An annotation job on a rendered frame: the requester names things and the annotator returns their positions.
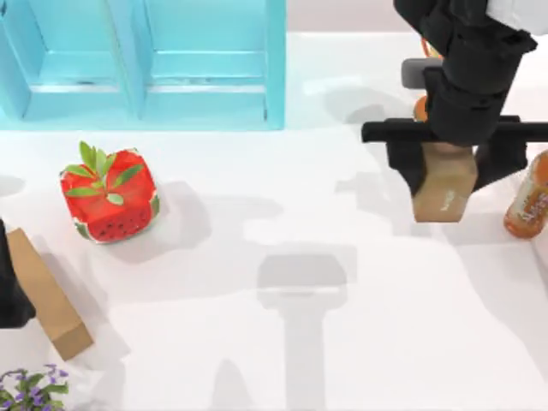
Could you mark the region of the orange bottle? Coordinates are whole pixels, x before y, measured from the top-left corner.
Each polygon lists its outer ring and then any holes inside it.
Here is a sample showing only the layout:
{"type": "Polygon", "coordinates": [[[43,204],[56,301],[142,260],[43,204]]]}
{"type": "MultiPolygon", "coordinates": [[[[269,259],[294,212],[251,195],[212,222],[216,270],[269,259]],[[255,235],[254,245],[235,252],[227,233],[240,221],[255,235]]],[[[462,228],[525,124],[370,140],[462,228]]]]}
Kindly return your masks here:
{"type": "Polygon", "coordinates": [[[503,219],[503,226],[520,239],[537,236],[548,221],[548,150],[532,161],[503,219]]]}

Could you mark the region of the pale grey rounded box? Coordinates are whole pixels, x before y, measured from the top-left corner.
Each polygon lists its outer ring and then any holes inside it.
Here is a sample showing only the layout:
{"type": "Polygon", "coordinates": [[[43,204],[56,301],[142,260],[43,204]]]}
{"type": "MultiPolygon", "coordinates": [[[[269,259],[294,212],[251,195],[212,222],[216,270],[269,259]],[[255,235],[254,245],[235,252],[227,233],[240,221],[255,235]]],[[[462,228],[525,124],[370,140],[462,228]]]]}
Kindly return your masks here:
{"type": "Polygon", "coordinates": [[[442,60],[434,57],[408,58],[402,62],[401,81],[409,90],[425,90],[424,72],[430,68],[440,68],[442,60]]]}

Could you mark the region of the light blue rack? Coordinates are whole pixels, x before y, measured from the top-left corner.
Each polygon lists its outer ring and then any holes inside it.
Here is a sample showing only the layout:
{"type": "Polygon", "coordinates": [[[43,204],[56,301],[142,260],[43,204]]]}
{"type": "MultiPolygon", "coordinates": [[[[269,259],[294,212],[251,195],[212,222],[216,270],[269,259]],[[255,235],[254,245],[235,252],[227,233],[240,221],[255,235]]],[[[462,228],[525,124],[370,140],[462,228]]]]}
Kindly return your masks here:
{"type": "Polygon", "coordinates": [[[0,130],[264,130],[286,0],[0,0],[0,130]]]}

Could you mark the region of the red watermelon plant pot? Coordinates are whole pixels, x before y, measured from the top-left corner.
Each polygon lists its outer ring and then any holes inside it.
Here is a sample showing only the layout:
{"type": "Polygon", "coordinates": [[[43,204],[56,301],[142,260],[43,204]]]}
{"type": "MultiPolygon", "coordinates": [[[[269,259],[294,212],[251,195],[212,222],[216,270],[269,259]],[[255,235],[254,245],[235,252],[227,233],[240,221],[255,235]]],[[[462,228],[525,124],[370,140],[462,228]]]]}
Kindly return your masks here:
{"type": "Polygon", "coordinates": [[[127,240],[145,230],[160,211],[155,181],[134,148],[110,154],[79,144],[80,164],[60,174],[63,197],[74,226],[97,243],[127,240]]]}

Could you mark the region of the brown cardboard box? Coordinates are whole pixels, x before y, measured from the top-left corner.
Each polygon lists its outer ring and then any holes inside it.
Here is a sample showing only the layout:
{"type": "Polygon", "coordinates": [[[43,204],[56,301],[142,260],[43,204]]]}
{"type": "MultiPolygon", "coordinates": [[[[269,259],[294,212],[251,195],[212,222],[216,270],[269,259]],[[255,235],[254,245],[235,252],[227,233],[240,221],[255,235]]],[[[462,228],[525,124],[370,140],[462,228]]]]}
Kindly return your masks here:
{"type": "Polygon", "coordinates": [[[63,360],[93,344],[83,319],[22,229],[7,234],[9,253],[22,290],[33,304],[45,334],[63,360]]]}

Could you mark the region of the purple flower plant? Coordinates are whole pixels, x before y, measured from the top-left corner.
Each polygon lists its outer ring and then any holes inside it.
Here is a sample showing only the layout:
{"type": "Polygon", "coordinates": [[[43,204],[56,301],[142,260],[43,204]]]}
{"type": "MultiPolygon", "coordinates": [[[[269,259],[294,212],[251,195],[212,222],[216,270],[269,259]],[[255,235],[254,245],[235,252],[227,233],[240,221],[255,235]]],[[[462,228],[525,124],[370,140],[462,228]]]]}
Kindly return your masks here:
{"type": "Polygon", "coordinates": [[[55,364],[39,372],[19,368],[0,375],[0,411],[66,411],[69,374],[55,364]]]}

